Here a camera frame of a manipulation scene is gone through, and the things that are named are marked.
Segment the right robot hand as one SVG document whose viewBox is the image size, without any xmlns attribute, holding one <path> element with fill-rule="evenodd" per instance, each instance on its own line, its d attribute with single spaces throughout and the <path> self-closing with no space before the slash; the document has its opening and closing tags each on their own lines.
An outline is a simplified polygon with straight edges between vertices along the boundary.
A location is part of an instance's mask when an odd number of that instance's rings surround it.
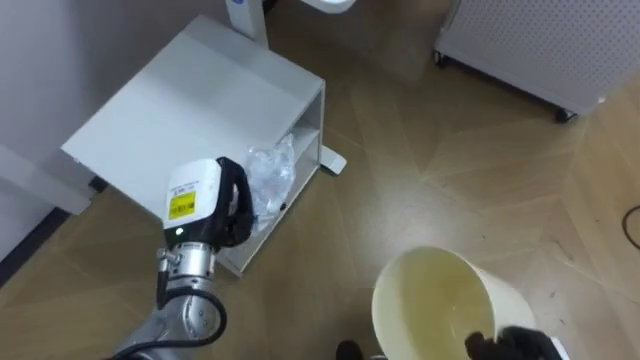
<svg viewBox="0 0 640 360">
<path fill-rule="evenodd" d="M 464 342 L 472 360 L 569 360 L 558 338 L 519 326 L 504 327 L 495 338 L 471 333 Z"/>
</svg>

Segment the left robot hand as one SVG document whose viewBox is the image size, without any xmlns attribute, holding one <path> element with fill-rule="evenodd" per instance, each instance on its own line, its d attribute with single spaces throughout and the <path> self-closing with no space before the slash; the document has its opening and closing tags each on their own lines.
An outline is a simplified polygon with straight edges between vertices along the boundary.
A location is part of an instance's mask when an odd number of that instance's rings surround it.
<svg viewBox="0 0 640 360">
<path fill-rule="evenodd" d="M 239 246 L 251 236 L 255 214 L 247 175 L 227 157 L 177 168 L 165 204 L 162 224 L 170 249 L 195 242 L 218 252 Z"/>
</svg>

